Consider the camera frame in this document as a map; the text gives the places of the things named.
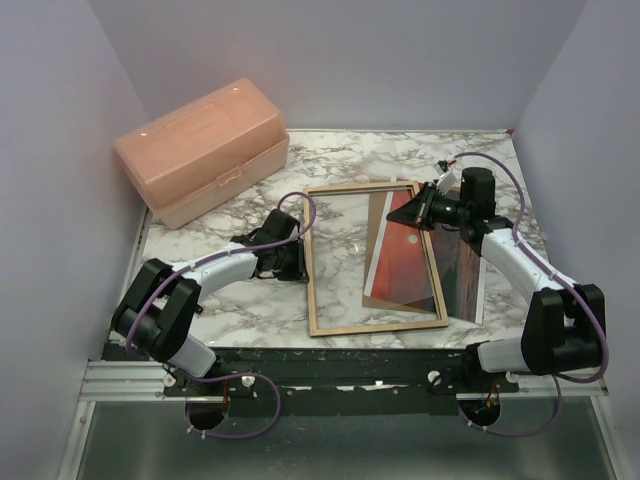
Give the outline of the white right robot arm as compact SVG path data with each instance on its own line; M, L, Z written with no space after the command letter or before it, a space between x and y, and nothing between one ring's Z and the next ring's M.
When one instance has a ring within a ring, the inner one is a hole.
M520 336L467 347L460 379L480 392L497 373L563 375L605 364L604 294L593 284L580 285L557 272L496 213L495 178L482 167L463 170L459 196L446 196L445 181L423 185L406 204L389 212L387 221L431 231L446 225L500 271L528 301Z

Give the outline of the wooden picture frame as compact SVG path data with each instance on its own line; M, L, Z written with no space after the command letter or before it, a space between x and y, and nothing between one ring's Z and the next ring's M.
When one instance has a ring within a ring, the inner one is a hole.
M355 194L371 194L379 192L394 192L406 190L410 193L410 197L415 197L419 192L419 183L417 181L398 180L398 181L382 181L374 183L358 183L358 184L342 184L335 186L319 186L307 187L303 190L312 199L315 196L340 196ZM329 336L346 336L370 333L391 333L398 331L425 330L429 328L441 328L449 325L448 314L441 282L438 278L438 269L436 265L434 250L430 235L426 231L419 231L423 254L428 264L427 273L434 293L434 302L436 306L435 320L414 321L406 323L379 324L379 325L363 325L353 327L336 327L336 328L320 328L318 325L318 307L315 281L315 262L313 248L313 231L315 225L315 214L317 208L313 200L308 200L304 206L304 219L309 229L304 233L304 249L305 249L305 265L309 275L307 284L307 301L308 301L308 321L309 335L311 337L329 337Z

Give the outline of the clear acrylic glass sheet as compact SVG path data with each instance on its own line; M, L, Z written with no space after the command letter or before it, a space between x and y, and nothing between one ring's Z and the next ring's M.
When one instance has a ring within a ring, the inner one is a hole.
M437 318L421 230L386 220L411 199L406 190L314 197L320 328Z

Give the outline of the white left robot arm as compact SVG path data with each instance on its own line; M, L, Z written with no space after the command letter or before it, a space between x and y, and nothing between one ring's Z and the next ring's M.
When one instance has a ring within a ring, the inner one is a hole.
M222 380L216 354L189 334L201 301L235 282L271 273L280 281L308 281L300 222L280 209L246 235L191 262L170 265L157 258L143 263L111 320L111 330L149 358L187 372L201 395Z

